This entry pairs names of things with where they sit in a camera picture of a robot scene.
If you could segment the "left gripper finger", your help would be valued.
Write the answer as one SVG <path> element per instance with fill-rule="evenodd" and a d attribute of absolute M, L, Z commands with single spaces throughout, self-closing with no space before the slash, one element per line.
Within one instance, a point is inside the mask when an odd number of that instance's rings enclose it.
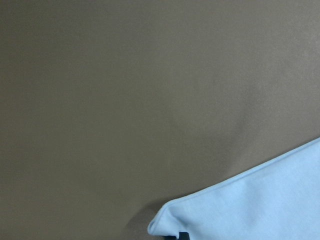
<path fill-rule="evenodd" d="M 190 240 L 188 232 L 179 232 L 178 240 Z"/>

